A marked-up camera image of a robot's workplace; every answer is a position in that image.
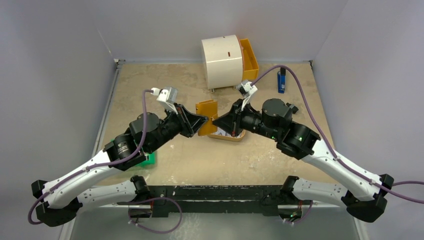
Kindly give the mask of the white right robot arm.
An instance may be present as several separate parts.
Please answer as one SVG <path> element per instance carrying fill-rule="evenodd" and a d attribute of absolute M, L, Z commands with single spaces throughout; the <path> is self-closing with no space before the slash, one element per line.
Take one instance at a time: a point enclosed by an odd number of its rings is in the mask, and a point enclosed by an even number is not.
<path fill-rule="evenodd" d="M 213 125 L 233 137 L 243 130 L 272 139 L 283 154 L 310 164 L 336 183 L 323 183 L 289 176 L 280 189 L 282 200 L 288 204 L 295 201 L 318 201 L 345 208 L 347 212 L 364 222 L 373 223 L 387 206 L 387 191 L 394 179 L 388 174 L 369 172 L 338 154 L 332 156 L 330 148 L 318 133 L 293 121 L 293 111 L 282 100 L 266 100 L 261 111 L 243 100 L 233 103 L 226 114 L 214 119 Z"/>

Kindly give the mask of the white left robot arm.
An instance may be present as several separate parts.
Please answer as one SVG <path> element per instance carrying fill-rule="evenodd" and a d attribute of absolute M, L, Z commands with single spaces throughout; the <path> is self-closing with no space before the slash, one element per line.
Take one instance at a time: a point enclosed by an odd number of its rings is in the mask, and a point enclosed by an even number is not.
<path fill-rule="evenodd" d="M 150 191 L 141 176 L 103 187 L 98 182 L 144 162 L 147 154 L 177 135 L 194 136 L 208 121 L 207 116 L 191 113 L 181 104 L 175 104 L 175 111 L 165 114 L 164 119 L 151 112 L 140 114 L 124 133 L 86 163 L 58 179 L 33 182 L 31 190 L 36 202 L 28 216 L 36 215 L 36 220 L 31 224 L 57 227 L 91 208 L 122 202 L 146 203 Z"/>

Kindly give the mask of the orange oval tray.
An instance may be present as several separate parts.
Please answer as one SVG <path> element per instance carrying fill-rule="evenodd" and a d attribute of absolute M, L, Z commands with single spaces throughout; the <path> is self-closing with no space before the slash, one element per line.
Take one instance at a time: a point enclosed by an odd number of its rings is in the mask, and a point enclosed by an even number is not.
<path fill-rule="evenodd" d="M 208 134 L 207 136 L 209 138 L 218 139 L 218 140 L 225 140 L 225 141 L 230 141 L 230 142 L 240 142 L 245 137 L 245 135 L 246 135 L 246 131 L 245 130 L 243 130 L 237 136 L 222 136 L 222 135 L 215 135 L 214 133 Z"/>

